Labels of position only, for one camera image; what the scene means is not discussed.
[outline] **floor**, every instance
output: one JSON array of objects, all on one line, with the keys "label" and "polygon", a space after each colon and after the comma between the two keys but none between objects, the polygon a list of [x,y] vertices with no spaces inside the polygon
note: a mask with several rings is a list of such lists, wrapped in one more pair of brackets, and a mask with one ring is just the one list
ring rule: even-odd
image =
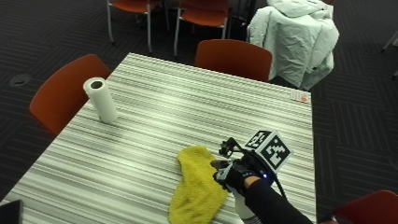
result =
[{"label": "floor", "polygon": [[[95,53],[113,69],[128,52],[147,54],[147,31],[135,16],[113,10],[116,46],[109,44],[105,5],[97,0],[0,0],[0,198],[52,141],[28,113],[28,103],[51,74]],[[340,204],[378,190],[398,191],[398,51],[381,48],[398,30],[398,2],[334,1],[341,36],[334,69],[313,87],[313,143],[318,220]],[[175,61],[172,31],[153,15],[153,57]],[[232,38],[244,39],[234,29]],[[201,39],[220,31],[181,26],[180,63],[192,64]],[[276,84],[289,85],[284,80]]]}]

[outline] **yellow cloth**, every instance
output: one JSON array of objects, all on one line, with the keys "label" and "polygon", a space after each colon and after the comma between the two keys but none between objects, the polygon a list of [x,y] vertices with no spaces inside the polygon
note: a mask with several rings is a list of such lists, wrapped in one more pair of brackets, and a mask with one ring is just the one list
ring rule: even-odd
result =
[{"label": "yellow cloth", "polygon": [[213,179],[216,158],[202,146],[186,147],[177,156],[182,179],[172,198],[172,224],[205,224],[213,219],[226,199],[226,191]]}]

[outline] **jacket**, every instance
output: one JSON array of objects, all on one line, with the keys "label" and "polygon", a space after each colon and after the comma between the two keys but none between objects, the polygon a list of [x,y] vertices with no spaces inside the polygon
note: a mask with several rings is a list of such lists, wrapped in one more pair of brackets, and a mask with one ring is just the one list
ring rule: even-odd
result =
[{"label": "jacket", "polygon": [[273,53],[270,79],[281,76],[301,90],[333,70],[340,34],[332,12],[320,0],[269,0],[248,27],[248,42]]}]

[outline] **striped tabletop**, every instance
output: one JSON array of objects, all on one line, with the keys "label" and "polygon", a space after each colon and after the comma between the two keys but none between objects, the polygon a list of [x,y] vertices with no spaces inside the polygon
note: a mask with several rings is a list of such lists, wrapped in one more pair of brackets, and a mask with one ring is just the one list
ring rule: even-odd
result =
[{"label": "striped tabletop", "polygon": [[[258,130],[278,130],[294,151],[280,181],[316,220],[312,104],[292,89],[132,53],[108,86],[117,121],[101,123],[88,102],[7,196],[24,200],[25,224],[168,223],[180,150],[217,155],[221,141],[244,144]],[[232,196],[212,223],[241,223]]]}]

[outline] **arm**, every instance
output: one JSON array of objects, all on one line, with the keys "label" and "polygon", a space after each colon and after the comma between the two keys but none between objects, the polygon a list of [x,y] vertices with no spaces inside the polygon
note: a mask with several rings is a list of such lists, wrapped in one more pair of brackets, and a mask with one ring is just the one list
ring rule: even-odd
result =
[{"label": "arm", "polygon": [[245,204],[266,224],[313,224],[257,176],[245,179]]}]

